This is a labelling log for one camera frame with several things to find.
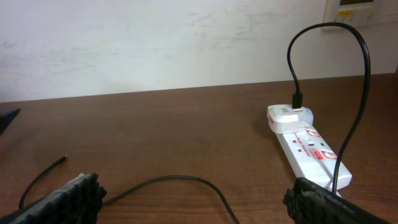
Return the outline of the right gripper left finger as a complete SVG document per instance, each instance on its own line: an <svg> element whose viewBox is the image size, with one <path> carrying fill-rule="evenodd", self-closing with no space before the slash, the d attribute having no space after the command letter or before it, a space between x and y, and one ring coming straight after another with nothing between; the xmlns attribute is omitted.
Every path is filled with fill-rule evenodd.
<svg viewBox="0 0 398 224"><path fill-rule="evenodd" d="M91 224L107 191L98 175L80 174L60 189L1 218L2 224Z"/></svg>

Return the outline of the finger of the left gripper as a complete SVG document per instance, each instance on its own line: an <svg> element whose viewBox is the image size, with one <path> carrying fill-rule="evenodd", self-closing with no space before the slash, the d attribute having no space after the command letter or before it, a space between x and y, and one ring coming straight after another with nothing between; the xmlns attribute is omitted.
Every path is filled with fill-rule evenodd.
<svg viewBox="0 0 398 224"><path fill-rule="evenodd" d="M20 113L20 111L21 111L21 108L16 108L16 109L1 113L0 134L2 134L7 129L7 127L10 125L10 123L13 121L13 119Z"/></svg>

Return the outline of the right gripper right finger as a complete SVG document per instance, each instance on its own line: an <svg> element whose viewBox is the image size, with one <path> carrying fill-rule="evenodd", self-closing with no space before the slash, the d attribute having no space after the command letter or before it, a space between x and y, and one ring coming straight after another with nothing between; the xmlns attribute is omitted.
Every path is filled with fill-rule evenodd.
<svg viewBox="0 0 398 224"><path fill-rule="evenodd" d="M287 189L283 203L295 223L389 223L304 177L297 178L294 187Z"/></svg>

